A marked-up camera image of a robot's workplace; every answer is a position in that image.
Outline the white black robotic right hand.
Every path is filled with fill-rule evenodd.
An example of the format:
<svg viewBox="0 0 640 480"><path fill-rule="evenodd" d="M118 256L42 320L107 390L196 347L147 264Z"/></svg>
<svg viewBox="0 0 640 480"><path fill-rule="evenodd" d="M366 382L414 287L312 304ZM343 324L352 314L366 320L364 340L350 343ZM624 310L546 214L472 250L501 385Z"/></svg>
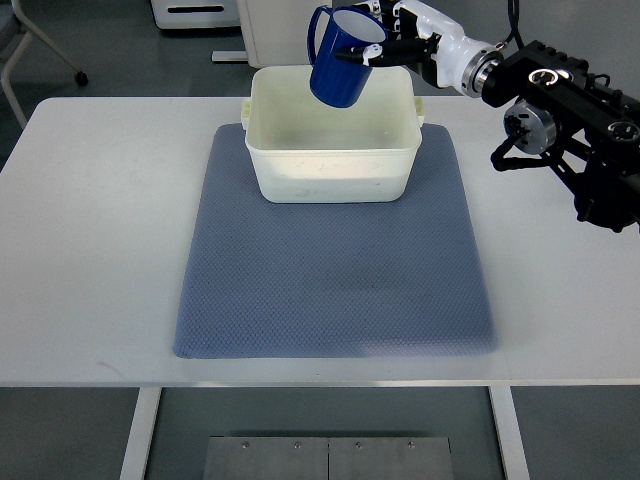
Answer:
<svg viewBox="0 0 640 480"><path fill-rule="evenodd" d="M478 98L503 60L498 47L468 37L460 24L421 1L363 1L355 7L389 33L386 41L364 50L369 67L407 66L434 87Z"/></svg>

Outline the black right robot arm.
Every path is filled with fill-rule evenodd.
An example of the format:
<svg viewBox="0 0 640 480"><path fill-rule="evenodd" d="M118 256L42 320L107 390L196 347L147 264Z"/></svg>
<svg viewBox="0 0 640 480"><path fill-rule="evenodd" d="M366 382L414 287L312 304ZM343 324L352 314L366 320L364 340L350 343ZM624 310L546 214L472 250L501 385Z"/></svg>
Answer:
<svg viewBox="0 0 640 480"><path fill-rule="evenodd" d="M486 104L509 107L494 169L548 167L573 194L578 221L621 232L639 220L638 101L587 61L524 43L518 2L508 18L517 51L483 62L471 83Z"/></svg>

